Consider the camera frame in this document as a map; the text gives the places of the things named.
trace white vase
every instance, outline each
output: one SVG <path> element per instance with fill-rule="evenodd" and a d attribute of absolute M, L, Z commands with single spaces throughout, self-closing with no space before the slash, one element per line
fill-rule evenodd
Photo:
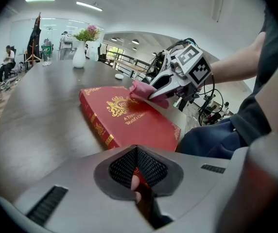
<path fill-rule="evenodd" d="M 85 64 L 85 42 L 79 41 L 79 46 L 73 57 L 73 66 L 76 68 L 83 68 Z"/>

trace vent grille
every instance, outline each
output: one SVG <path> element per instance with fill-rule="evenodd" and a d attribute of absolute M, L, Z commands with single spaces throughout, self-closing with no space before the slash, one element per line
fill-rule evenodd
<path fill-rule="evenodd" d="M 206 170 L 211 171 L 211 172 L 215 172 L 215 173 L 224 173 L 225 170 L 226 170 L 223 167 L 212 166 L 212 165 L 207 165 L 207 164 L 202 165 L 201 168 L 206 169 Z"/>
<path fill-rule="evenodd" d="M 109 174 L 116 182 L 130 188 L 136 167 L 139 168 L 150 187 L 167 176 L 167 167 L 164 164 L 138 148 L 134 148 L 113 162 L 109 167 Z"/>
<path fill-rule="evenodd" d="M 27 217 L 43 226 L 67 192 L 68 190 L 63 187 L 54 186 L 27 214 Z"/>

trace blue jeans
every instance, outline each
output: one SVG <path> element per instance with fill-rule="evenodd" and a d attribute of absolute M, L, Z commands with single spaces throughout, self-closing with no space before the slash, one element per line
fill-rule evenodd
<path fill-rule="evenodd" d="M 233 131 L 229 118 L 210 126 L 190 130 L 181 140 L 178 152 L 212 158 L 231 159 L 236 149 L 246 147 L 242 137 Z"/>

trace table surface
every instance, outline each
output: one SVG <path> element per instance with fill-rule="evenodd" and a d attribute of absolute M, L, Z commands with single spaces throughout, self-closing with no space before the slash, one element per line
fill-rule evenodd
<path fill-rule="evenodd" d="M 121 64 L 121 65 L 125 65 L 135 71 L 144 71 L 143 68 L 140 68 L 139 66 L 136 66 L 134 64 L 131 65 L 131 63 L 129 62 L 126 62 L 126 61 L 122 61 L 122 60 L 114 60 L 114 62 L 118 63 L 118 64 Z"/>
<path fill-rule="evenodd" d="M 11 94 L 0 118 L 0 195 L 14 201 L 23 191 L 63 162 L 98 153 L 104 144 L 92 131 L 80 108 L 79 91 L 98 86 L 130 87 L 117 80 L 117 70 L 102 62 L 72 60 L 36 64 Z M 154 106 L 182 129 L 186 115 L 170 106 Z"/>

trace red book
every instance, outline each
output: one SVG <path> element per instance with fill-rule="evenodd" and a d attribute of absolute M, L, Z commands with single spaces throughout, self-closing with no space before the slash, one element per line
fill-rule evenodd
<path fill-rule="evenodd" d="M 140 144 L 175 151 L 181 129 L 125 87 L 82 89 L 79 98 L 108 149 Z"/>

